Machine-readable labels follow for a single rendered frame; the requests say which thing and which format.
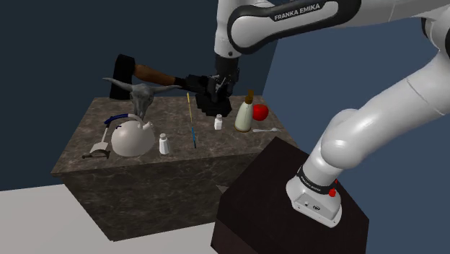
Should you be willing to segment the black stepped block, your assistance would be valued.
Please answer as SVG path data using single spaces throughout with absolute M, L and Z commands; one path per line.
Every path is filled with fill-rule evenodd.
M 228 97 L 219 98 L 218 102 L 212 102 L 207 95 L 196 94 L 195 101 L 197 108 L 201 109 L 207 116 L 216 117 L 221 115 L 226 117 L 232 111 L 231 103 Z

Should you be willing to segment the cream bottle with brown cork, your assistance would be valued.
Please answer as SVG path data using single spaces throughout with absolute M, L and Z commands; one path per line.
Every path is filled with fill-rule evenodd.
M 251 129 L 253 117 L 253 97 L 254 91 L 249 89 L 244 102 L 238 110 L 236 120 L 234 122 L 234 128 L 239 132 L 246 133 Z

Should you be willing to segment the red apple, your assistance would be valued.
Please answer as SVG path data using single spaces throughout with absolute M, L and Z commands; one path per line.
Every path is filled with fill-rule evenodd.
M 268 117 L 269 109 L 264 104 L 256 104 L 253 106 L 252 118 L 255 121 L 263 121 Z

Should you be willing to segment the yellow and blue thin stick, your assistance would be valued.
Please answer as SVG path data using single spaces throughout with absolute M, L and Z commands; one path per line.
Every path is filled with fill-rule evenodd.
M 188 104 L 188 109 L 189 109 L 189 114 L 190 114 L 190 125 L 191 125 L 191 133 L 192 133 L 192 137 L 193 137 L 193 146 L 196 149 L 196 140 L 195 140 L 195 131 L 193 128 L 193 114 L 192 114 L 192 109 L 191 109 L 191 104 L 190 104 L 190 93 L 187 92 L 187 104 Z

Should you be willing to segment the white salt shaker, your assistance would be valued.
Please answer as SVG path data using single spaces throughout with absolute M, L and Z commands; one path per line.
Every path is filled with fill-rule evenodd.
M 159 152 L 161 154 L 169 154 L 170 153 L 169 140 L 165 133 L 161 133 L 159 135 Z

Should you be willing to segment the grey horned bull skull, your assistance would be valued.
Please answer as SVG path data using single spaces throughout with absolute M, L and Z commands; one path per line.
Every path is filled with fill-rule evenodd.
M 130 92 L 130 99 L 133 103 L 133 114 L 137 115 L 141 120 L 144 119 L 148 107 L 154 100 L 154 95 L 161 92 L 166 92 L 171 89 L 181 89 L 180 85 L 167 85 L 162 87 L 153 87 L 148 84 L 128 84 L 118 81 L 110 77 L 103 78 L 106 81 L 112 82 L 112 84 L 119 86 L 128 92 Z

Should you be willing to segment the brown marble counter block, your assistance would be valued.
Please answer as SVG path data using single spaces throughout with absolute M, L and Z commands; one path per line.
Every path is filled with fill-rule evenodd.
M 129 101 L 99 97 L 92 101 L 63 150 L 52 175 L 60 178 L 76 200 L 112 241 L 152 235 L 213 222 L 223 191 L 275 138 L 293 139 L 270 113 L 247 133 L 234 129 L 235 113 L 215 130 L 214 119 L 197 108 L 190 96 L 196 146 L 193 146 L 187 96 L 156 97 L 146 119 L 154 133 L 165 133 L 170 153 L 157 146 L 139 157 L 82 159 L 102 139 L 104 121 L 129 113 Z M 279 128 L 253 133 L 252 129 Z

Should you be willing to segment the white spatula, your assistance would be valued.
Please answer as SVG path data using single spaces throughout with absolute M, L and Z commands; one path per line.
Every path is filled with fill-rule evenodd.
M 90 150 L 90 153 L 93 153 L 97 150 L 106 150 L 108 143 L 105 141 L 105 137 L 107 135 L 108 127 L 105 128 L 104 133 L 102 135 L 102 139 L 100 142 L 94 144 Z

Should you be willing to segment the dark robot stand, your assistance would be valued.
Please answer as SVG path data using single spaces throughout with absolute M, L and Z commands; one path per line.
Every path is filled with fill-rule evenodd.
M 286 183 L 308 155 L 275 137 L 221 195 L 217 254 L 366 254 L 369 218 L 341 184 L 343 214 L 329 228 L 295 211 Z

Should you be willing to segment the dark peeler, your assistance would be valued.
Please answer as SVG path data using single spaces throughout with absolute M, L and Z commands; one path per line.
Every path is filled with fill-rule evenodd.
M 110 151 L 107 151 L 105 149 L 96 149 L 93 152 L 90 152 L 88 154 L 83 154 L 81 156 L 82 159 L 95 158 L 95 157 L 106 157 L 108 159 L 110 157 Z

